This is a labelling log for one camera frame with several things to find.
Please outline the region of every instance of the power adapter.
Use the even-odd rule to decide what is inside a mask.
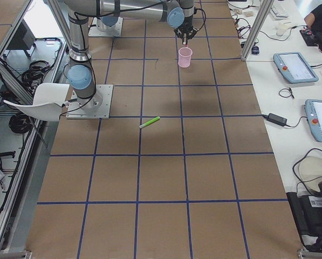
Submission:
[[[263,118],[266,119],[267,121],[277,124],[281,127],[287,126],[287,124],[286,124],[287,119],[280,117],[278,115],[275,115],[273,113],[269,113],[269,115],[263,114]]]

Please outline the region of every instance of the keyboard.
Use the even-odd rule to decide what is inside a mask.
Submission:
[[[274,1],[270,10],[270,14],[275,20],[283,20],[289,18],[289,14],[283,9],[278,1]]]

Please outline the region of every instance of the grid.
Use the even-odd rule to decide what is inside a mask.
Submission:
[[[123,39],[91,39],[97,82],[114,84],[111,117],[60,121],[27,243],[37,258],[297,257],[228,5],[196,6],[208,18],[188,69],[160,23],[125,19]]]

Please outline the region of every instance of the white mounting plate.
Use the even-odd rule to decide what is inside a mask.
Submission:
[[[103,38],[112,38],[112,37],[121,37],[122,31],[122,17],[118,18],[118,22],[115,24],[115,27],[110,31],[100,31],[96,26],[91,27],[89,30],[89,37],[103,37]],[[92,24],[97,23],[97,18],[94,18]]]
[[[73,103],[70,103],[68,107],[68,111],[75,110],[75,109],[78,109],[78,110],[67,113],[66,117],[68,119],[98,119],[98,118],[108,119],[109,112],[111,109],[113,85],[97,85],[96,89],[103,97],[103,103],[101,104],[100,107],[98,107],[93,111],[84,111],[82,109],[78,109],[80,106],[75,101]],[[71,99],[75,99],[75,98],[77,98],[77,95],[73,91]]]

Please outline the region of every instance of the green pen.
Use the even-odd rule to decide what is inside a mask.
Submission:
[[[157,117],[155,117],[155,118],[153,118],[153,119],[151,119],[151,120],[147,121],[146,123],[144,123],[144,124],[140,125],[140,126],[139,126],[139,128],[144,128],[144,127],[146,127],[146,126],[149,126],[149,125],[151,125],[152,123],[154,123],[154,122],[156,122],[156,121],[158,121],[158,120],[160,120],[160,117],[159,117],[159,116],[157,116]]]

